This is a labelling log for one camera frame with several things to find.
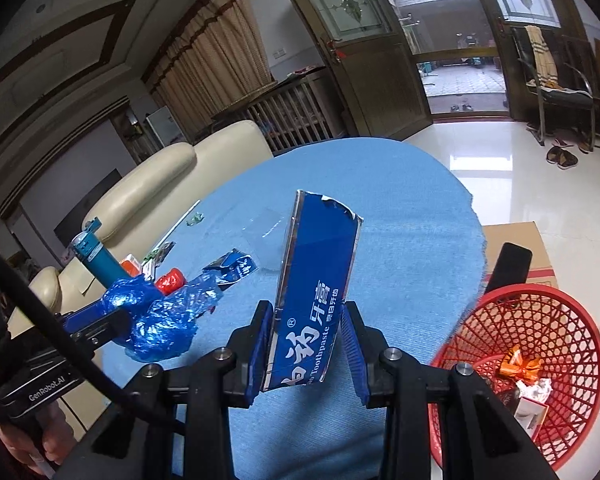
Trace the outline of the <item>blue table cloth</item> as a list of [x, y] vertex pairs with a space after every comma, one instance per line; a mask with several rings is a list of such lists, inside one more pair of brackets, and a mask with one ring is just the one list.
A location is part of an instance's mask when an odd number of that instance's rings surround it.
[[344, 139], [297, 148], [225, 183], [201, 222], [172, 233], [166, 269], [194, 278], [231, 249], [257, 270], [203, 315], [179, 367], [225, 344], [279, 282], [294, 196], [321, 217], [299, 232], [274, 332], [268, 391], [230, 412], [241, 479], [367, 479], [378, 473], [385, 414], [364, 408], [338, 332], [352, 300], [390, 344], [429, 362], [475, 303], [486, 268], [483, 230], [463, 183], [413, 145]]

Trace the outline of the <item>black television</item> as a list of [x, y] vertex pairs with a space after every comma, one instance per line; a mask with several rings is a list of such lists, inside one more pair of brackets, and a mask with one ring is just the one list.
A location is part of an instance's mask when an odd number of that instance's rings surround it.
[[62, 244], [68, 245], [70, 240], [82, 230], [82, 221], [86, 214], [120, 180], [119, 170], [110, 171], [62, 218], [54, 229], [55, 235]]

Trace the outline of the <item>black phone on stand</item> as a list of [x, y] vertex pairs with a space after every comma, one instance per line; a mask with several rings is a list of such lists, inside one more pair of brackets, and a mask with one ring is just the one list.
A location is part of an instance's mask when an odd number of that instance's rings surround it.
[[510, 285], [524, 284], [531, 268], [532, 251], [517, 244], [503, 244], [484, 292]]

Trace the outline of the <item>cardboard box on floor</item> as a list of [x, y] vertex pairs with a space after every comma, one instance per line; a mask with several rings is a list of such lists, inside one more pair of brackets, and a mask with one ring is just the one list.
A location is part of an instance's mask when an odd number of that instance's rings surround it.
[[557, 288], [558, 281], [534, 222], [484, 226], [486, 275], [484, 291], [509, 285], [539, 284]]

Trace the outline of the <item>snack packets pile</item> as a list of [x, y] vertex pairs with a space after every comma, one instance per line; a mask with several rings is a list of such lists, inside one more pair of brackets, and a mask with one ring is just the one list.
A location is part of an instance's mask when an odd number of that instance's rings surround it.
[[143, 258], [142, 272], [145, 278], [150, 278], [151, 280], [156, 278], [158, 267], [162, 265], [164, 259], [169, 255], [169, 252], [173, 249], [174, 245], [174, 242], [164, 242]]

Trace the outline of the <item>blue toothpaste box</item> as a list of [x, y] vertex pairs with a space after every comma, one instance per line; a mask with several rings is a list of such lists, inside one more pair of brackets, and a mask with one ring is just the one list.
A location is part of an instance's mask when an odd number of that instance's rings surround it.
[[326, 195], [294, 198], [262, 389], [324, 382], [363, 219]]

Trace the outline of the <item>orange wrapper trash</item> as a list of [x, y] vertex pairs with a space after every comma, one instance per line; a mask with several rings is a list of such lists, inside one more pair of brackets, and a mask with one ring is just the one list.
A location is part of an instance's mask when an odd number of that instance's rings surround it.
[[541, 359], [528, 358], [522, 353], [521, 346], [515, 344], [501, 360], [498, 374], [513, 382], [522, 382], [526, 386], [533, 386], [540, 379], [542, 365]]

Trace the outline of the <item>red mesh waste basket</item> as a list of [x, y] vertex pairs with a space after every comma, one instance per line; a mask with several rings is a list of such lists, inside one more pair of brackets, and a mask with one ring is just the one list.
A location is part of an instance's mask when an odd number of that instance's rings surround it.
[[470, 364], [495, 393], [541, 391], [532, 440], [555, 470], [568, 462], [600, 411], [600, 331], [561, 290], [510, 285], [483, 295], [431, 362]]

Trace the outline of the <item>pair of slippers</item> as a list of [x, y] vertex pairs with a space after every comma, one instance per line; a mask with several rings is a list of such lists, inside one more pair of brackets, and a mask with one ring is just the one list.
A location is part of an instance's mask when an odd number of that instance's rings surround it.
[[579, 163], [576, 155], [564, 150], [558, 145], [552, 146], [546, 153], [546, 161], [556, 165], [559, 169], [571, 169]]

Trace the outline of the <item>teal thermos bottle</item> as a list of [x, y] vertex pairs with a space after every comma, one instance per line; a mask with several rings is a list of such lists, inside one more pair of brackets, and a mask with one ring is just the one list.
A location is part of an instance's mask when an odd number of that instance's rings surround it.
[[109, 288], [116, 281], [127, 280], [130, 276], [96, 236], [96, 231], [101, 226], [102, 222], [97, 217], [87, 221], [84, 229], [73, 237], [70, 248], [86, 270], [102, 286]]

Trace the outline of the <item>green candy wrapper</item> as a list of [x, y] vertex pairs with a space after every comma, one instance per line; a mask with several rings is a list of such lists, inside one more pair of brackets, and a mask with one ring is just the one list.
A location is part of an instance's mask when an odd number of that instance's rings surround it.
[[186, 220], [186, 224], [188, 226], [196, 226], [197, 224], [199, 224], [200, 222], [203, 222], [203, 221], [204, 221], [204, 214], [202, 214], [201, 212], [195, 212]]

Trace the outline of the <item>clear plastic container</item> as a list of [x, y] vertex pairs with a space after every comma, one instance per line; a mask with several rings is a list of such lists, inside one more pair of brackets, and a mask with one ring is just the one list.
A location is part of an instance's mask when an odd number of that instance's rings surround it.
[[286, 227], [286, 216], [265, 208], [242, 229], [250, 255], [261, 269], [278, 272], [282, 267]]

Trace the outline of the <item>wooden glass door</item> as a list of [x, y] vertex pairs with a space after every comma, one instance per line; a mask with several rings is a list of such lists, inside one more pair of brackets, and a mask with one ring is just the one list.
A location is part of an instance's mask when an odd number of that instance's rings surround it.
[[403, 141], [432, 124], [389, 0], [290, 0], [327, 66], [350, 133]]

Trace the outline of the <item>blue plastic bag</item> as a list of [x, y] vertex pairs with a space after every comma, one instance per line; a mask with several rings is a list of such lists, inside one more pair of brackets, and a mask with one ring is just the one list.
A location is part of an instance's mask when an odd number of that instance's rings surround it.
[[220, 274], [204, 271], [169, 295], [143, 275], [116, 281], [100, 298], [102, 312], [122, 310], [130, 327], [117, 344], [137, 362], [173, 359], [189, 350], [197, 318], [212, 311], [223, 297]]

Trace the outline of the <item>red white carton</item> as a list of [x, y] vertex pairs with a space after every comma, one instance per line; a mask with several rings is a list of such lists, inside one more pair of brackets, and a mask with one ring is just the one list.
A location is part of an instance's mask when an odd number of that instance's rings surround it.
[[518, 380], [512, 388], [505, 389], [496, 396], [528, 436], [535, 440], [545, 422], [548, 413], [547, 402], [552, 391], [552, 380], [540, 378], [533, 385]]

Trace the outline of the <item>metal frame chair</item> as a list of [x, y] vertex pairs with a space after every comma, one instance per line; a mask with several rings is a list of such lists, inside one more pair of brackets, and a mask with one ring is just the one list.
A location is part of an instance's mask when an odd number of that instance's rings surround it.
[[550, 48], [546, 29], [538, 25], [515, 26], [512, 33], [518, 62], [524, 73], [524, 83], [538, 107], [538, 122], [531, 132], [540, 145], [547, 137], [547, 109], [580, 110], [588, 113], [588, 132], [580, 134], [579, 148], [592, 153], [595, 148], [595, 101], [588, 76], [571, 63], [564, 61], [559, 50]]

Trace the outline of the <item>small white orange box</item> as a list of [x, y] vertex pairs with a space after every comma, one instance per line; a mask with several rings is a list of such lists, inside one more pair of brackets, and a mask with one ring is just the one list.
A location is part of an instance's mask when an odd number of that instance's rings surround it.
[[120, 261], [120, 266], [122, 266], [122, 269], [125, 270], [131, 278], [135, 278], [143, 273], [142, 265], [138, 262], [137, 258], [131, 254]]

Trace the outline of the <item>red plastic bag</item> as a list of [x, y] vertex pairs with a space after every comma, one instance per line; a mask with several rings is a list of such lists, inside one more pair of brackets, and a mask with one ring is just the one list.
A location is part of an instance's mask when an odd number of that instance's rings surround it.
[[155, 286], [163, 293], [164, 296], [169, 296], [182, 288], [187, 283], [184, 274], [177, 268], [171, 269], [168, 273], [163, 274], [155, 280]]

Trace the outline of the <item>beige curtain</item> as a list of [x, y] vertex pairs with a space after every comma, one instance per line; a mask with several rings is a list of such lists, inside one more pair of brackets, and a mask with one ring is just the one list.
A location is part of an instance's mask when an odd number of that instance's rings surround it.
[[142, 81], [193, 136], [224, 108], [273, 81], [249, 0], [196, 0]]

